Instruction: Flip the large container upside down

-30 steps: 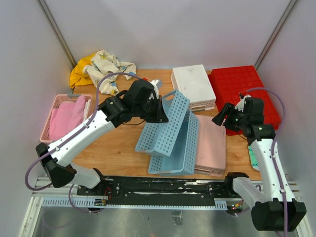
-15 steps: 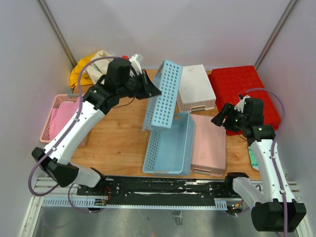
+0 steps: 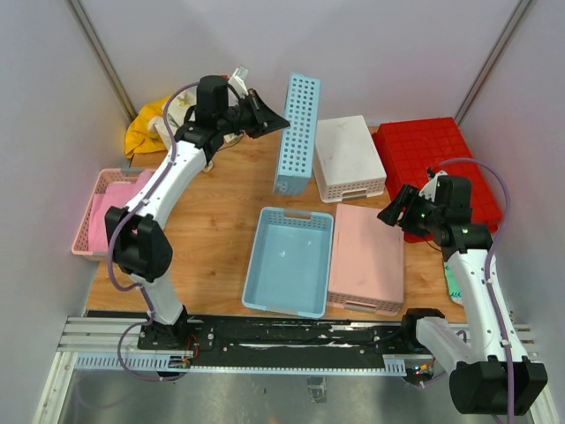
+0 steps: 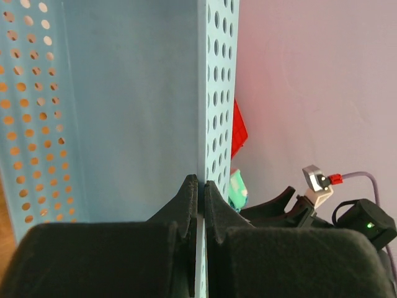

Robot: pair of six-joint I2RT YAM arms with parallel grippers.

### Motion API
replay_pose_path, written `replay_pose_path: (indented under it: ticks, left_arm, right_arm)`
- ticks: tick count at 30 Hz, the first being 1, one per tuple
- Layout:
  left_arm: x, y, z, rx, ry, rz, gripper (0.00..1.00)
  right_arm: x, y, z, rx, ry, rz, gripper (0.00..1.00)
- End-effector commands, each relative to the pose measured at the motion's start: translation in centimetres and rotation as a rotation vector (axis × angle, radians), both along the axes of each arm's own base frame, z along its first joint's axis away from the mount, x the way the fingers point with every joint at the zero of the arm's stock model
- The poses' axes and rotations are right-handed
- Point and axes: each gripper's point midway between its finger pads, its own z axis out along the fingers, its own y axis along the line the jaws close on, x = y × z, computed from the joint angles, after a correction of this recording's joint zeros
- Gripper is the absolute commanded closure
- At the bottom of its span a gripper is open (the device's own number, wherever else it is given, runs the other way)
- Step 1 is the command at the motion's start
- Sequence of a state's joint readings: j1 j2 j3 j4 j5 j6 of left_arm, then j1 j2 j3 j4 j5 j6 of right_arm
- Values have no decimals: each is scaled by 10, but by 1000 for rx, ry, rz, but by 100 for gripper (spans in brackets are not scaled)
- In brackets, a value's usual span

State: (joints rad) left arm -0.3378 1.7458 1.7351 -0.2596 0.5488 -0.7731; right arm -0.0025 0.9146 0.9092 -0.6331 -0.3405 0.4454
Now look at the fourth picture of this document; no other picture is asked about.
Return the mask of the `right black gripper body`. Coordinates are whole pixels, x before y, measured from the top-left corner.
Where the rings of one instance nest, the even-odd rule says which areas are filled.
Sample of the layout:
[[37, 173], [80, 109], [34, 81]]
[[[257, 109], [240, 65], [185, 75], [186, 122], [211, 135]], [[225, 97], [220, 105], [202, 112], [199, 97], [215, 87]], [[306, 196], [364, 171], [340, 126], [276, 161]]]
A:
[[295, 205], [278, 217], [269, 219], [246, 219], [257, 228], [333, 228], [334, 225], [319, 218], [313, 204], [305, 196], [297, 196]]

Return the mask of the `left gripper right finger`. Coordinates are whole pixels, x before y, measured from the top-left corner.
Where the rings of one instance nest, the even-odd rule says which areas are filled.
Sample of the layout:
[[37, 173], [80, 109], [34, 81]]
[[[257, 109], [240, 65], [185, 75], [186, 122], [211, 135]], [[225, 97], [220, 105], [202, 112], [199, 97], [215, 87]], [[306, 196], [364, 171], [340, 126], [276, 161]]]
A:
[[257, 228], [204, 188], [210, 297], [394, 297], [368, 239], [331, 228]]

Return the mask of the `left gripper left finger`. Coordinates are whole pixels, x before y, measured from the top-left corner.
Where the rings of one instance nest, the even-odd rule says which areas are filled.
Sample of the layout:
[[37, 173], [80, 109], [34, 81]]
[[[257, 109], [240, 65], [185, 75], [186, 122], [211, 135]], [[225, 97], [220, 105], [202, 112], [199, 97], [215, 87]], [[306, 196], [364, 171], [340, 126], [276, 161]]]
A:
[[194, 174], [145, 222], [43, 223], [20, 242], [2, 297], [193, 297]]

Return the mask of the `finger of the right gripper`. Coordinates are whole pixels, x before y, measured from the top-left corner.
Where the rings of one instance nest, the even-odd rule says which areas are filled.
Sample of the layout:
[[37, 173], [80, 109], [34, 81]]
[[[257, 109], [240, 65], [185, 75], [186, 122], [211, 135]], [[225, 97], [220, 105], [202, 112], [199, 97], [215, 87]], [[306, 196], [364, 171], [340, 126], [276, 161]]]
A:
[[285, 208], [294, 193], [295, 188], [288, 186], [277, 197], [267, 202], [242, 209], [240, 215], [245, 219], [269, 219], [271, 217], [283, 215], [285, 213]]

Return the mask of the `large red plastic bin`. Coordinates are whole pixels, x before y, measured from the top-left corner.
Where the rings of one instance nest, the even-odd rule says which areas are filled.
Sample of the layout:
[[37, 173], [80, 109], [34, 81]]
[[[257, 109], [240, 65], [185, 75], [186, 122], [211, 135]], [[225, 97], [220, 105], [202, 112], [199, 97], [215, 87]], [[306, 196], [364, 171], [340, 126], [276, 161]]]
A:
[[231, 142], [231, 159], [233, 159], [238, 151], [244, 146], [248, 139], [248, 132], [244, 123], [237, 100], [234, 100], [233, 107], [233, 127], [232, 127], [232, 142]]

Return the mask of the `blue perforated basket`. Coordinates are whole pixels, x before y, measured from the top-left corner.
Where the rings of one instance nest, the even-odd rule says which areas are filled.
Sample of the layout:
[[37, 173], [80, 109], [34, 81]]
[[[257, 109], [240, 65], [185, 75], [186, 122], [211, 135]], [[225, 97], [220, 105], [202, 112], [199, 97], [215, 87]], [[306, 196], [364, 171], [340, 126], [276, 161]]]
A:
[[1, 180], [16, 239], [145, 222], [198, 179], [228, 201], [239, 1], [2, 1]]

